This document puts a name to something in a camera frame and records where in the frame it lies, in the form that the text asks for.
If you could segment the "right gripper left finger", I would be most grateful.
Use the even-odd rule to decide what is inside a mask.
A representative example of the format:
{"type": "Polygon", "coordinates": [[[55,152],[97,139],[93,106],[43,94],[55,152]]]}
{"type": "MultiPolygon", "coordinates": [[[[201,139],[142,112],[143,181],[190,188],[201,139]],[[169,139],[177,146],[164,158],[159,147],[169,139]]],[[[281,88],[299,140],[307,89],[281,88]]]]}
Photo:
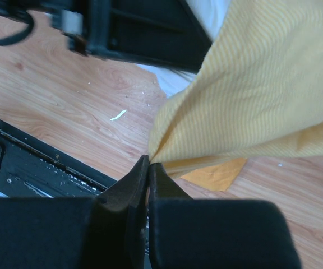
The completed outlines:
{"type": "Polygon", "coordinates": [[[143,268],[148,169],[95,197],[0,198],[0,268],[143,268]]]}

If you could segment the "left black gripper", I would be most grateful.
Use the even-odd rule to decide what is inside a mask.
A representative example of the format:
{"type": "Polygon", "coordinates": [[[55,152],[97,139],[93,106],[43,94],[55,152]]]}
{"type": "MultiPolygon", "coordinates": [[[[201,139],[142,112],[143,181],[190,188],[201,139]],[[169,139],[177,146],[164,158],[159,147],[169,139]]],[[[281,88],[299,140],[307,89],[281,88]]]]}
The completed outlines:
{"type": "Polygon", "coordinates": [[[211,39],[186,1],[49,1],[81,55],[197,73],[211,39]]]}

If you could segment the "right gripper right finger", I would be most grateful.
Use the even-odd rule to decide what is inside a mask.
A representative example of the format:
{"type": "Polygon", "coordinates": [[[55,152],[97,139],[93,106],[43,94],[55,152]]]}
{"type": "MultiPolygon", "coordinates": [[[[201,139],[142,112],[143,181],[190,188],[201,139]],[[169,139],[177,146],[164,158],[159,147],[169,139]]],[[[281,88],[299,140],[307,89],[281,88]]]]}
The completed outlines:
{"type": "Polygon", "coordinates": [[[286,219],[265,200],[193,199],[149,169],[152,268],[301,268],[286,219]]]}

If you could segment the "white pillow with bear print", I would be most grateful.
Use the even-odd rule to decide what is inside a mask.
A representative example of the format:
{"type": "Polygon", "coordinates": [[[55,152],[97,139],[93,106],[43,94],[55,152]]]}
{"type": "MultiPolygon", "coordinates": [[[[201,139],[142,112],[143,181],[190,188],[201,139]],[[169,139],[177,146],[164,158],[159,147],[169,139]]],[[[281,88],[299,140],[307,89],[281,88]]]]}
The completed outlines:
{"type": "MultiPolygon", "coordinates": [[[[214,41],[223,25],[231,0],[186,0],[192,13],[211,41],[214,41]]],[[[138,64],[138,67],[153,73],[161,90],[169,98],[189,86],[194,73],[138,64]]]]}

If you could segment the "yellow pillowcase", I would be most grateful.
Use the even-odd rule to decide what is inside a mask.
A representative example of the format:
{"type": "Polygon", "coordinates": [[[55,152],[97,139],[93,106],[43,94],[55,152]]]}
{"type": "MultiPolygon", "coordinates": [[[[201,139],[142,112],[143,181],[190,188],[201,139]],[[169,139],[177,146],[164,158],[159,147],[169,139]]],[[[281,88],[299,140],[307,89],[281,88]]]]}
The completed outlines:
{"type": "Polygon", "coordinates": [[[149,136],[151,163],[172,178],[254,156],[323,156],[323,1],[231,1],[149,136]]]}

